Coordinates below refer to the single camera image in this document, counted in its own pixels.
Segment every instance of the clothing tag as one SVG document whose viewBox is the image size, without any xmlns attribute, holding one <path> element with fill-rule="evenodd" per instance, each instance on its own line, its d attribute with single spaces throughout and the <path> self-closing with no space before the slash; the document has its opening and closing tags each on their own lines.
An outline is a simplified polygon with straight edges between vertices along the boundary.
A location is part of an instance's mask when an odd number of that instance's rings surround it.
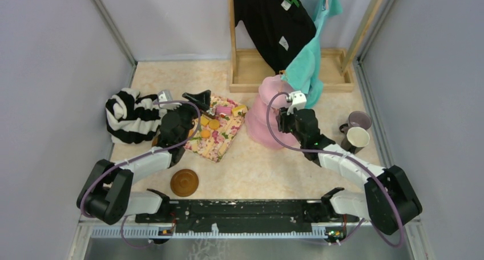
<svg viewBox="0 0 484 260">
<path fill-rule="evenodd" d="M 286 11 L 287 11 L 287 10 L 289 10 L 289 8 L 291 8 L 291 4 L 290 4 L 290 3 L 288 3 L 287 1 L 283 1 L 283 2 L 281 3 L 281 6 L 282 6 L 282 7 L 284 8 L 284 10 L 286 10 Z"/>
<path fill-rule="evenodd" d="M 287 40 L 284 36 L 281 37 L 281 39 L 279 40 L 279 44 L 282 45 L 284 47 L 284 49 L 289 49 L 289 44 L 287 43 Z"/>
</svg>

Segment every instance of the striped cloth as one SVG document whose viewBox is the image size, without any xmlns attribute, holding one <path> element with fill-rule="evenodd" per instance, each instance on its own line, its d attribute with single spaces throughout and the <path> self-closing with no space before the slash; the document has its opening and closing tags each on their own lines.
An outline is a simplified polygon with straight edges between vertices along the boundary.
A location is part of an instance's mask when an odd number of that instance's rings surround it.
<svg viewBox="0 0 484 260">
<path fill-rule="evenodd" d="M 155 137 L 167 111 L 153 105 L 157 95 L 139 95 L 136 89 L 124 88 L 106 102 L 106 126 L 113 143 L 137 144 Z"/>
</svg>

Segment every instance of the cup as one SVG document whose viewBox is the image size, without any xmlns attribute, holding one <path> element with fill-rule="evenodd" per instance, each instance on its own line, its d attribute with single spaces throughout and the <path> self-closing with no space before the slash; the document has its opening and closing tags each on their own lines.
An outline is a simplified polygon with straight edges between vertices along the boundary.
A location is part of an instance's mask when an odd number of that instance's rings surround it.
<svg viewBox="0 0 484 260">
<path fill-rule="evenodd" d="M 361 127 L 351 127 L 346 132 L 341 147 L 350 152 L 357 153 L 370 143 L 370 134 Z"/>
<path fill-rule="evenodd" d="M 372 118 L 365 112 L 354 111 L 348 116 L 348 123 L 340 126 L 340 132 L 346 133 L 351 127 L 361 127 L 368 130 L 372 126 Z"/>
</svg>

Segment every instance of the wooden frame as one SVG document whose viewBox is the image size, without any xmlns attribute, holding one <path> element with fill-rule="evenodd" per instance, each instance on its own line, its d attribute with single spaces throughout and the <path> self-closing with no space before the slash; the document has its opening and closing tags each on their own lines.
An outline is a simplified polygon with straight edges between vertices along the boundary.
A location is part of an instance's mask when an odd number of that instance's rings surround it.
<svg viewBox="0 0 484 260">
<path fill-rule="evenodd" d="M 321 49 L 320 78 L 324 82 L 324 92 L 353 91 L 354 77 L 351 64 L 382 2 L 383 0 L 370 1 L 348 52 L 344 48 Z M 237 49 L 233 0 L 228 0 L 228 8 L 232 45 L 231 68 L 228 75 L 229 90 L 230 92 L 257 92 L 262 80 L 266 76 L 274 75 L 274 71 L 256 49 Z"/>
</svg>

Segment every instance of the teal shirt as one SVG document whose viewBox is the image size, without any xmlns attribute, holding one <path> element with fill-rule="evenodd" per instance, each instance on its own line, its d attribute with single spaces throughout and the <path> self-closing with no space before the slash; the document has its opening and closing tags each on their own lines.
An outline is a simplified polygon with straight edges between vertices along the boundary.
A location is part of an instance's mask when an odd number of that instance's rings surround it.
<svg viewBox="0 0 484 260">
<path fill-rule="evenodd" d="M 320 35 L 328 18 L 340 14 L 343 9 L 339 0 L 329 0 L 329 10 L 325 8 L 326 0 L 319 0 L 312 15 L 316 26 L 316 35 L 306 44 L 301 52 L 286 68 L 282 80 L 286 80 L 294 90 L 306 94 L 306 108 L 313 107 L 322 93 L 323 83 L 319 79 L 321 66 Z"/>
</svg>

